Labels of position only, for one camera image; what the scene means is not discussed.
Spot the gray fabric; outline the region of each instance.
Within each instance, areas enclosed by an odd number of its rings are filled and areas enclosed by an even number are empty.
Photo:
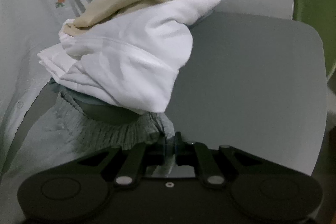
[[[132,123],[114,126],[88,118],[66,90],[59,92],[55,105],[31,127],[3,175],[0,223],[24,219],[16,193],[20,184],[32,174],[110,145],[131,149],[139,142],[154,143],[161,134],[169,140],[174,135],[173,124],[163,113],[147,112]],[[161,172],[170,169],[166,166]]]

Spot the circular pad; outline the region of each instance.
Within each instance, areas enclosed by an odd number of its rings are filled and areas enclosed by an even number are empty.
[[[322,200],[318,182],[304,174],[240,175],[231,186],[238,207],[257,220],[298,221]]]
[[[100,175],[37,174],[21,184],[17,199],[30,218],[68,223],[92,215],[108,195]]]

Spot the pile of laundry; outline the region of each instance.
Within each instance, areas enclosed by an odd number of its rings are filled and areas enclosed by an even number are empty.
[[[164,112],[191,54],[189,27],[220,1],[93,0],[81,16],[65,21],[60,43],[38,53],[53,78],[49,84],[58,85],[58,97],[1,174],[1,223],[25,219],[16,193],[37,172],[110,145],[127,150],[163,134],[169,144],[174,127]],[[134,119],[120,124],[93,119],[82,108],[87,97],[89,105],[105,103],[115,120],[127,111]],[[168,174],[173,164],[167,160],[152,175]]]
[[[191,54],[188,26],[220,1],[93,0],[39,62],[71,90],[139,114],[164,112]]]

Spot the white cloth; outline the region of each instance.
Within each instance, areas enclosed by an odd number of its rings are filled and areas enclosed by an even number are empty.
[[[41,51],[55,81],[137,113],[164,112],[191,54],[192,25],[221,0],[171,0],[113,18]]]
[[[50,79],[36,54],[59,43],[70,0],[0,0],[0,174],[24,115]]]

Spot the metal rivet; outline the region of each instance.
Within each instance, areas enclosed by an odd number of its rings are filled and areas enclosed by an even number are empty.
[[[224,182],[224,178],[221,176],[210,176],[208,177],[208,182],[210,184],[222,184]]]
[[[175,184],[172,183],[172,182],[167,182],[165,185],[166,185],[166,187],[168,187],[168,188],[173,188],[173,187],[175,186]]]
[[[132,178],[128,176],[121,176],[115,179],[115,182],[119,185],[130,185],[132,181]]]

